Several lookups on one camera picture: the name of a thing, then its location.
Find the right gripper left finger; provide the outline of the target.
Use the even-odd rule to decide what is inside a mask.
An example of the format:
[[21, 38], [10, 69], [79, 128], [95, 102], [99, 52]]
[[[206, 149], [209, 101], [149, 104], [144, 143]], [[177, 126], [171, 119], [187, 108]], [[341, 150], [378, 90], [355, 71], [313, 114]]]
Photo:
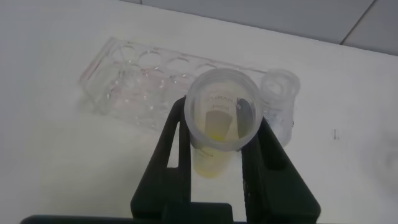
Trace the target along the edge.
[[[130, 203], [135, 218], [160, 218], [170, 203], [191, 201], [190, 134], [185, 121], [185, 97], [177, 100]], [[178, 166], [168, 167], [175, 132], [179, 130]]]

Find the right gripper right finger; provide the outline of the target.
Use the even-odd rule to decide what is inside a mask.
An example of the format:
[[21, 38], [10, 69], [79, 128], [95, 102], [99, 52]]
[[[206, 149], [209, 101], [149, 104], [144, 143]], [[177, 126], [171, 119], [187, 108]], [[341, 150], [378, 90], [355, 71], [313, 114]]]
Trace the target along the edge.
[[266, 120], [241, 150], [248, 223], [315, 223], [321, 207]]

